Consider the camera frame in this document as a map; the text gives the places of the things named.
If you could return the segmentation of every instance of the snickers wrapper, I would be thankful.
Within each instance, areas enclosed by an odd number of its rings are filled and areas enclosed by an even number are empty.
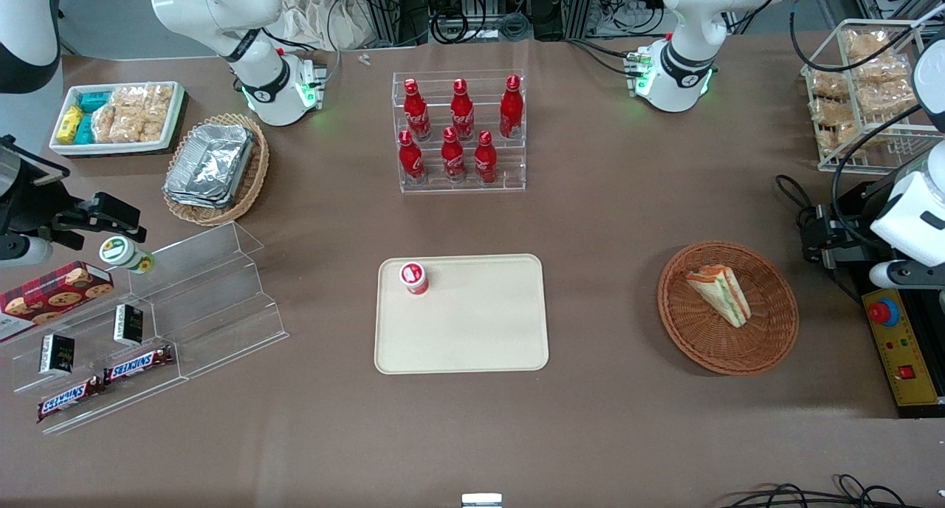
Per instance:
[[[118,364],[118,366],[113,368],[105,368],[105,384],[112,384],[119,378],[131,377],[148,368],[160,366],[161,364],[172,363],[173,361],[174,357],[171,356],[171,349],[169,346],[163,346],[159,349],[155,349],[154,351],[148,351],[148,353],[144,353],[142,356],[135,357],[134,359],[128,360],[125,363]]]
[[[90,380],[66,390],[56,397],[50,397],[38,404],[36,423],[61,411],[62,408],[71,407],[75,403],[80,403],[95,394],[101,393],[101,391],[105,391],[104,382],[99,377],[92,377]]]

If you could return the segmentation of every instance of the brown table surface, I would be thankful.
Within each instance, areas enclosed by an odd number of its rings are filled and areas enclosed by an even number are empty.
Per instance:
[[[689,508],[770,482],[833,492],[840,472],[941,504],[942,421],[893,419],[862,310],[800,258],[796,208],[773,185],[790,174],[817,202],[829,185],[814,169],[786,36],[730,38],[711,91],[684,114],[629,100],[621,78],[567,44],[369,54],[371,67],[345,55],[323,111],[266,128],[269,175],[241,223],[267,246],[263,285],[290,339],[61,436],[41,435],[35,401],[4,391],[0,504],[429,507],[498,491],[510,507]],[[65,65],[67,85],[182,82],[192,97],[185,128],[249,111],[218,58]],[[529,189],[401,195],[392,73],[507,67],[529,77]],[[67,184],[137,205],[156,249],[201,230],[166,210],[167,164],[80,160]],[[95,262],[104,238],[57,250],[43,268],[4,270],[0,287]],[[797,294],[797,345],[763,376],[702,370],[659,322],[662,266],[706,239],[756,249]],[[543,262],[547,366],[378,373],[381,262],[476,253]],[[10,364],[0,366],[10,380]]]

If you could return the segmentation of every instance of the green-lidded jar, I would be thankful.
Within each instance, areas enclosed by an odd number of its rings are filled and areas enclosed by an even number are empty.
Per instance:
[[[154,255],[139,248],[127,236],[115,235],[103,242],[98,256],[108,264],[132,273],[148,273],[154,268]]]

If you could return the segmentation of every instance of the foil container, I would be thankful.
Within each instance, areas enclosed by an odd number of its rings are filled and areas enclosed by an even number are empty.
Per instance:
[[[252,143],[252,131],[240,125],[201,124],[180,149],[163,191],[184,205],[213,209],[233,205]]]

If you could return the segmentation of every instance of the yellow snack box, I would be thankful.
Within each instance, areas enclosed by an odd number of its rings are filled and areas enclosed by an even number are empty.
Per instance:
[[[64,145],[71,145],[75,141],[75,132],[82,122],[84,113],[78,106],[72,106],[65,111],[62,122],[56,130],[56,140]]]

